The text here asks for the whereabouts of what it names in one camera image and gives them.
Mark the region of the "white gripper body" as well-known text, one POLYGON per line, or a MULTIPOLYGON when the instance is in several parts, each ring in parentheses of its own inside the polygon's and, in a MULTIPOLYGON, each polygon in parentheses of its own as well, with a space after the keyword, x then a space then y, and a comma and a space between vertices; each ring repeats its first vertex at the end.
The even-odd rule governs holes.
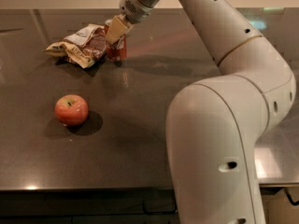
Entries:
POLYGON ((131 24, 136 24, 146 19, 152 8, 139 0, 120 0, 120 11, 131 24))

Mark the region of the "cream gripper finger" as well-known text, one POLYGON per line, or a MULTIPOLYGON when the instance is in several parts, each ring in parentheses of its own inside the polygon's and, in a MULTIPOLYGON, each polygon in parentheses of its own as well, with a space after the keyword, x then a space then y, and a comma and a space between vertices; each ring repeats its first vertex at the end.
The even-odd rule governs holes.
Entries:
POLYGON ((114 16, 106 34, 106 41, 109 44, 114 44, 132 28, 133 25, 129 22, 125 14, 114 16))

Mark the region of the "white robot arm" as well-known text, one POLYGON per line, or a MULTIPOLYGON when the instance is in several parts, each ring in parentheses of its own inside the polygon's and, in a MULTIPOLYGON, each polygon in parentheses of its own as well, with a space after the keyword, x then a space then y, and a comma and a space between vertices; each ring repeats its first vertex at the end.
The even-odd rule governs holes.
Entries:
MULTIPOLYGON (((120 0, 115 43, 160 0, 120 0)), ((220 75, 172 100, 165 136, 180 224, 265 224, 257 140, 289 113, 294 74, 271 43, 226 0, 179 0, 220 75)))

